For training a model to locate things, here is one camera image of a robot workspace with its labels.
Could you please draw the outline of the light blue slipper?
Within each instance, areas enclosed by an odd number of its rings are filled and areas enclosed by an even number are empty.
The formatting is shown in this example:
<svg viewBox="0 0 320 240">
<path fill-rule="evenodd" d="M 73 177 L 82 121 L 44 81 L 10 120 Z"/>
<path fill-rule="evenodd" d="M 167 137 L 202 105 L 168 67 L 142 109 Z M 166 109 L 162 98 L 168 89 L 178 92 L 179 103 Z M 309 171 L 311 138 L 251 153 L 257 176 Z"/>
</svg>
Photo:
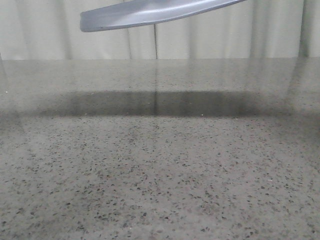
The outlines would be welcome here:
<svg viewBox="0 0 320 240">
<path fill-rule="evenodd" d="M 132 0 L 84 11 L 79 26 L 82 32 L 90 33 L 154 25 L 237 3 L 238 0 Z"/>
</svg>

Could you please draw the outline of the beige background curtain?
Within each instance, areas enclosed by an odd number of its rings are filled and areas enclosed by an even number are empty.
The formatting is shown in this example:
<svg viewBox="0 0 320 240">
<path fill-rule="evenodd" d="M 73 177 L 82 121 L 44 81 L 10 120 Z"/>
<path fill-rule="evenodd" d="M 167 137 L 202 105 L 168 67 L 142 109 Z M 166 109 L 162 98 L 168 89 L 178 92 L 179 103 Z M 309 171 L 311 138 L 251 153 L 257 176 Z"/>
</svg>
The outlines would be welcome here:
<svg viewBox="0 0 320 240">
<path fill-rule="evenodd" d="M 4 60 L 293 58 L 320 55 L 317 0 L 246 0 L 170 22 L 84 33 L 81 12 L 112 0 L 3 0 Z"/>
</svg>

